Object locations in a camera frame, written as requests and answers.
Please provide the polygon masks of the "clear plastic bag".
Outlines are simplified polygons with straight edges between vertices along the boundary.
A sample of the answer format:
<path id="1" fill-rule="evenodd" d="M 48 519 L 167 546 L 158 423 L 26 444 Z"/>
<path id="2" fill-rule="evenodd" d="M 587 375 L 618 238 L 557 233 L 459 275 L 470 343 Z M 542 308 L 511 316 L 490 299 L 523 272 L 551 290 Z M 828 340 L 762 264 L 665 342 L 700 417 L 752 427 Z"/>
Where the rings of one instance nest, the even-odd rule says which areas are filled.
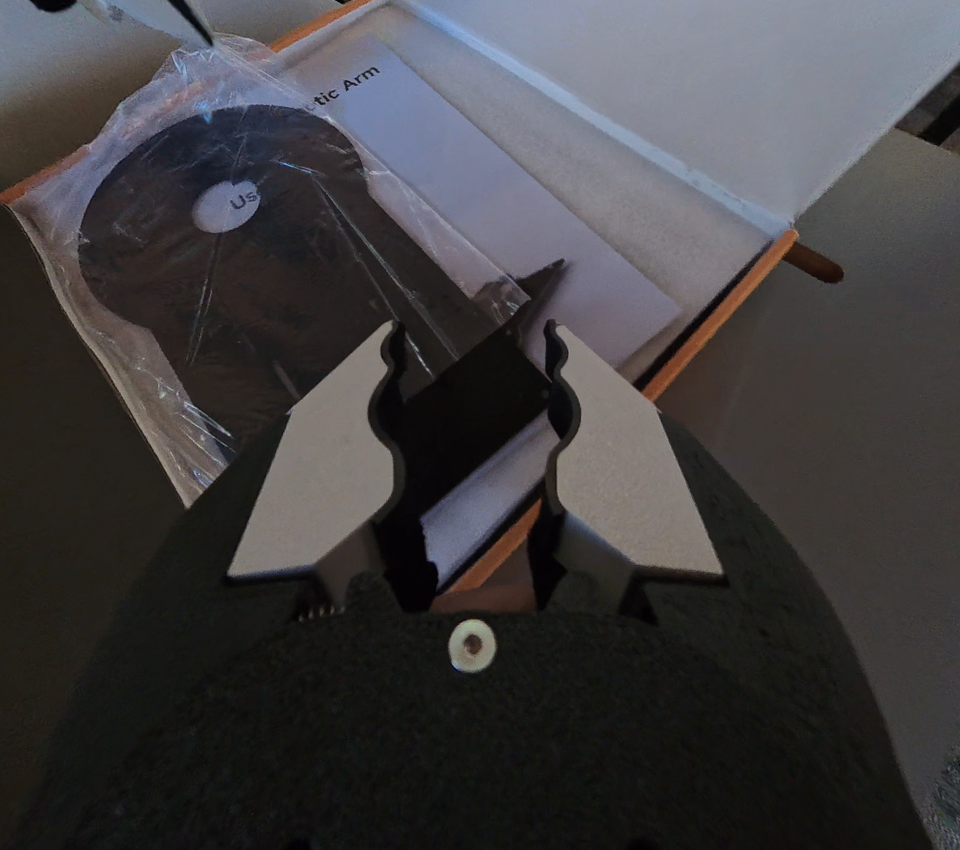
<path id="1" fill-rule="evenodd" d="M 178 50 L 143 88 L 123 101 L 96 138 L 9 203 L 39 255 L 54 295 L 114 387 L 162 471 L 185 506 L 192 504 L 232 459 L 153 335 L 116 316 L 86 284 L 80 269 L 80 226 L 98 186 L 118 162 L 150 136 L 186 118 L 269 105 L 300 109 L 330 122 L 353 143 L 370 189 L 390 216 L 463 289 L 501 270 L 438 210 L 388 170 L 356 136 L 321 116 L 277 54 L 253 40 L 223 38 L 213 48 Z"/>

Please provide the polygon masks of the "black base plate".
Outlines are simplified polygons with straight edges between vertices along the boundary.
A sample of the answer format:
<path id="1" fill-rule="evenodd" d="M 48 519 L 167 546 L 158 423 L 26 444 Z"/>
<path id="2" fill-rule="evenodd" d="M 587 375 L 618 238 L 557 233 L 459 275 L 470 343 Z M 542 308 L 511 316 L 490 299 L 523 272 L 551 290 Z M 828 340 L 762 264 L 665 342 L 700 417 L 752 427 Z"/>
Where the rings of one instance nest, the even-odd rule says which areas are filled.
<path id="1" fill-rule="evenodd" d="M 79 267 L 100 304 L 152 334 L 227 459 L 402 324 L 399 436 L 431 504 L 546 410 L 520 326 L 562 262 L 463 289 L 369 177 L 349 138 L 303 110 L 195 115 L 106 175 Z"/>

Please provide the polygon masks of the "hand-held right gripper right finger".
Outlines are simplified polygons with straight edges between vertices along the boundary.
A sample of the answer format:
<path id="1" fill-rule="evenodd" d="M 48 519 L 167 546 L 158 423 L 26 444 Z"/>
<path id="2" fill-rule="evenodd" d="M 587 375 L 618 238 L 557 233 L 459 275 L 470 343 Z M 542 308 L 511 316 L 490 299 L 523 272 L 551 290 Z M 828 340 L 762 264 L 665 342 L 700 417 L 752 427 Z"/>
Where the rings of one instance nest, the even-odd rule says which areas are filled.
<path id="1" fill-rule="evenodd" d="M 660 412 L 568 327 L 544 327 L 557 436 L 527 538 L 536 607 L 585 574 L 600 606 L 654 616 L 647 583 L 724 585 L 725 571 Z"/>

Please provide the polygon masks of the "white user manual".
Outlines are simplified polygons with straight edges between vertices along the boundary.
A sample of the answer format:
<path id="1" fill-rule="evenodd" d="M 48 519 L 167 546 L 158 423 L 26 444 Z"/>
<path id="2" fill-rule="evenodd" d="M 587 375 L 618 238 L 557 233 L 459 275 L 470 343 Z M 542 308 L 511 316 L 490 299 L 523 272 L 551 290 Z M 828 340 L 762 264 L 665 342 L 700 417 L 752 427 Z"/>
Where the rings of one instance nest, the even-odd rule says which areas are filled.
<path id="1" fill-rule="evenodd" d="M 282 51 L 313 97 L 330 97 L 333 120 L 515 280 L 563 260 L 522 330 L 529 360 L 544 362 L 547 319 L 568 326 L 623 368 L 681 309 L 461 113 L 372 36 L 344 32 Z M 340 89 L 373 66 L 384 89 Z M 447 497 L 422 517 L 427 554 L 447 586 L 518 512 L 557 442 L 542 410 L 483 450 Z"/>

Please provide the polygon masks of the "white and orange cardboard box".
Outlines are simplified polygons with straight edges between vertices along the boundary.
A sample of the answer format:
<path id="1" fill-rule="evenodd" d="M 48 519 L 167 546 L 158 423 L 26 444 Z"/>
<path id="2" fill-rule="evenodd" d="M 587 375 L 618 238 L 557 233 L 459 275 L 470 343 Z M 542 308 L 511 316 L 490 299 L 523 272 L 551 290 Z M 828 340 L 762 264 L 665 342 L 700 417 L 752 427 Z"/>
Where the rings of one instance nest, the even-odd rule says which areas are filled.
<path id="1" fill-rule="evenodd" d="M 958 0 L 357 0 L 185 40 L 11 207 L 226 585 L 425 609 L 538 491 L 560 570 L 721 582 L 632 387 L 958 59 Z"/>

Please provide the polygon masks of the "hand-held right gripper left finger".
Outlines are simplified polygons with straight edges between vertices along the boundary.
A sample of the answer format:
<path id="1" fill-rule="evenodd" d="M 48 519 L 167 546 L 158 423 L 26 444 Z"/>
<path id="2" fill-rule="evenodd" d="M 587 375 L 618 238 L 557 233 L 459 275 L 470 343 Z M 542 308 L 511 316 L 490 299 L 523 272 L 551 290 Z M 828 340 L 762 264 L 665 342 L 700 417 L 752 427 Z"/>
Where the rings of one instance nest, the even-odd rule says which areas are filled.
<path id="1" fill-rule="evenodd" d="M 406 612 L 429 609 L 437 567 L 406 501 L 397 440 L 405 330 L 383 324 L 288 413 L 226 576 L 315 579 L 345 607 L 351 580 L 380 574 Z"/>

